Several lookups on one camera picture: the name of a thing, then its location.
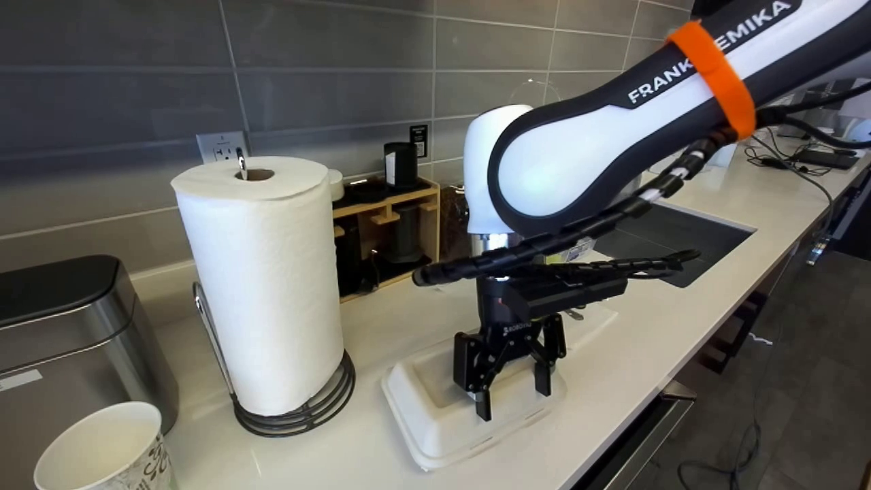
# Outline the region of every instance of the countertop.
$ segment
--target countertop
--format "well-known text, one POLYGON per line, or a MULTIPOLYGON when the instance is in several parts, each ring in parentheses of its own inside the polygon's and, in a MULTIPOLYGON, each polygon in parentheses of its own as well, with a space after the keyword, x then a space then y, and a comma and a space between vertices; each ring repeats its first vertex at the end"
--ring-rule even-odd
MULTIPOLYGON (((829 171, 818 183, 839 195, 864 169, 829 171)), ((750 229, 754 234, 687 288, 662 279, 629 283, 606 308, 615 318, 589 331, 561 362, 568 380, 550 413, 491 448, 425 474, 414 465, 380 391, 387 371, 421 349, 475 330, 474 283, 414 288, 392 283, 343 303, 346 352, 355 391, 338 418, 297 439, 245 433, 229 406, 203 330, 191 308, 191 264, 132 275, 183 390, 169 433, 183 490, 275 486, 565 486, 645 402, 730 318, 732 308, 776 266, 828 207, 788 171, 743 164, 706 166, 668 207, 750 229)))

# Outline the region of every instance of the paper towel roll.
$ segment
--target paper towel roll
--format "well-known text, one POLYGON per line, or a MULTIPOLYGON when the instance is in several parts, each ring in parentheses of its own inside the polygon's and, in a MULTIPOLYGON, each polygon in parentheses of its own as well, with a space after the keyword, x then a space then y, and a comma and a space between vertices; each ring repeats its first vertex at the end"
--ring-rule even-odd
POLYGON ((225 367, 245 411, 300 407, 343 356, 325 169, 208 164, 172 180, 225 367))

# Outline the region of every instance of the tile backsplash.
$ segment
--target tile backsplash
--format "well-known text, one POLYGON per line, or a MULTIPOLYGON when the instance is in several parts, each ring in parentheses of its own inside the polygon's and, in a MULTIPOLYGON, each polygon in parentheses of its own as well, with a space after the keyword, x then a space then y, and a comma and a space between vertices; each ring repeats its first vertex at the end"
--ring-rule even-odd
POLYGON ((692 0, 7 0, 0 17, 0 271, 80 252, 188 259, 169 180, 195 132, 366 175, 429 124, 456 180, 474 113, 584 93, 692 0))

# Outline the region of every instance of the paper cup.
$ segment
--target paper cup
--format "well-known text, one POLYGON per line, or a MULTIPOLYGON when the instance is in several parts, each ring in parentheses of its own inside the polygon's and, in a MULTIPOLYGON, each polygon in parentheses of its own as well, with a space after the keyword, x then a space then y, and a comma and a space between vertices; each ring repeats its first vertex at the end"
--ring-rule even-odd
POLYGON ((116 402, 63 430, 38 456, 41 490, 172 490, 174 475, 149 402, 116 402))

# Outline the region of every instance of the wooden shelf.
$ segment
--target wooden shelf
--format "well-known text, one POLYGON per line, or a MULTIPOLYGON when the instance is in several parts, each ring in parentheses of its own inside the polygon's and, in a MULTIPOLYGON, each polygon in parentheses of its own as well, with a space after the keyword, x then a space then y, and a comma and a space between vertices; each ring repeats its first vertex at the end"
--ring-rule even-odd
MULTIPOLYGON (((395 194, 380 200, 335 207, 331 218, 335 221, 355 218, 362 259, 374 259, 366 252, 373 247, 383 249, 380 244, 389 243, 392 225, 403 221, 399 210, 418 207, 418 247, 429 262, 437 262, 440 259, 440 188, 433 183, 425 183, 425 185, 426 188, 395 194)), ((335 237, 338 239, 346 237, 346 232, 338 224, 335 224, 335 237)), ((377 286, 389 286, 408 277, 408 271, 395 275, 392 266, 380 271, 389 271, 389 277, 380 277, 377 286)))

